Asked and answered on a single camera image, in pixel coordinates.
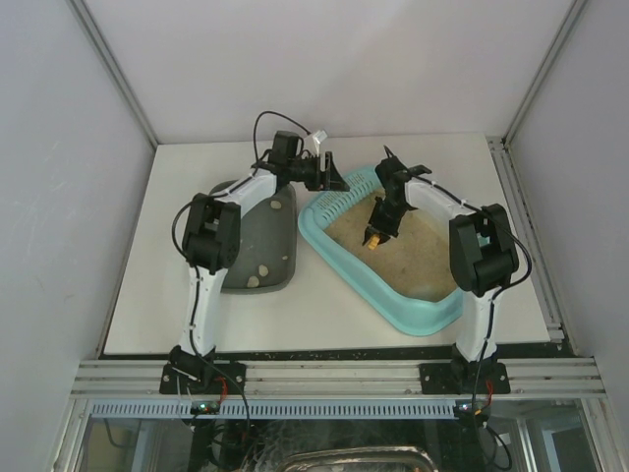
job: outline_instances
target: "gray wall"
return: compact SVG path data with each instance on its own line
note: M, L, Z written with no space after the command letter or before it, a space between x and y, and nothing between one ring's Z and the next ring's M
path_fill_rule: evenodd
M629 437L629 2L590 2L514 154L577 342Z
M93 355L152 151L64 0L0 6L0 469L38 471Z

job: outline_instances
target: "blue litter box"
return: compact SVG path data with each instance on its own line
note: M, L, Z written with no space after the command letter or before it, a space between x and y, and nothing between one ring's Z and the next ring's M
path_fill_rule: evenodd
M323 232L343 212L381 187L373 166L358 169L344 179L350 186L349 192L323 192L300 212L299 230L306 241L400 331L413 336L429 336L457 320L463 312L460 289L436 303L400 295Z

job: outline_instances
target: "litter box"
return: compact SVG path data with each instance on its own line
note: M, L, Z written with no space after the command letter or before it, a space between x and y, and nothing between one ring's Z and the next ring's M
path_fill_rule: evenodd
M366 264L324 233L323 230L343 212L381 187L374 166L363 167L343 178L350 186L349 192L323 192L300 212L298 224L304 239L400 331L413 336L429 336L457 320L463 313L461 289L455 289L438 302L400 295Z

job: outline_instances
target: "robotic arm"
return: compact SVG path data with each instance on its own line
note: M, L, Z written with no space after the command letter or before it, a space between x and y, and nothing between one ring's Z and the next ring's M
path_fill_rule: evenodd
M212 373L200 357L210 354L216 346L220 289L240 250L242 217L290 182L303 182L311 191L349 191L331 152L325 153L321 169L318 148L325 138L322 131L307 137L314 144L312 153L308 149L298 151L303 141L297 134L278 132L272 148L264 154L267 161L257 162L247 176L226 190L197 194L188 204L181 252L190 265L190 294L179 345L169 355L176 372L202 384L210 382Z
M498 311L497 292L507 287L518 269L515 244L504 207L498 204L474 208L445 189L421 177L430 170L419 165L407 168L385 147L387 158L375 172L385 197L376 198L365 230L364 244L374 250L397 237L402 217L409 209L421 208L449 229L450 270L457 285L466 292L463 329L454 346L458 374L468 378L477 363L490 363L496 350L493 316Z

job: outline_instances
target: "white backdrop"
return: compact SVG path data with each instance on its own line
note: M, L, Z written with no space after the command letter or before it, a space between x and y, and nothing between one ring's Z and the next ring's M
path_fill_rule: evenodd
M499 135L570 0L86 0L162 143ZM276 124L262 128L270 137Z

